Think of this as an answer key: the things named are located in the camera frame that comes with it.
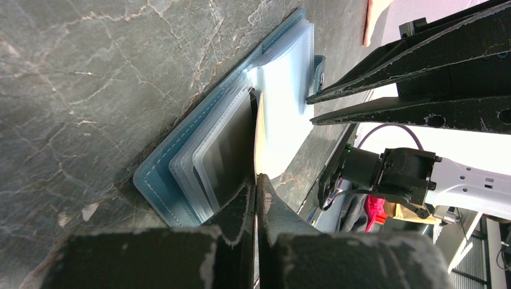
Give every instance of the pink fabric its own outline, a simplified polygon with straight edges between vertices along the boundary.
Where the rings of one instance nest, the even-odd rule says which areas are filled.
[[[374,225],[376,221],[376,216],[383,214],[383,204],[385,203],[385,199],[380,199],[379,197],[374,197],[369,195],[364,204],[364,209],[368,215],[368,226],[366,228],[366,232]]]

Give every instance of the marble table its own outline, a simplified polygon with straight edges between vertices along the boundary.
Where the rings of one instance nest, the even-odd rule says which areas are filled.
[[[339,79],[380,44],[377,31],[373,45],[362,46],[366,5],[2,1],[0,288],[37,288],[71,232],[165,226],[133,186],[142,160],[297,7],[307,8],[316,25],[316,54],[327,57],[325,83]],[[361,99],[319,104],[315,113]],[[343,129],[315,127],[273,180],[293,209]]]

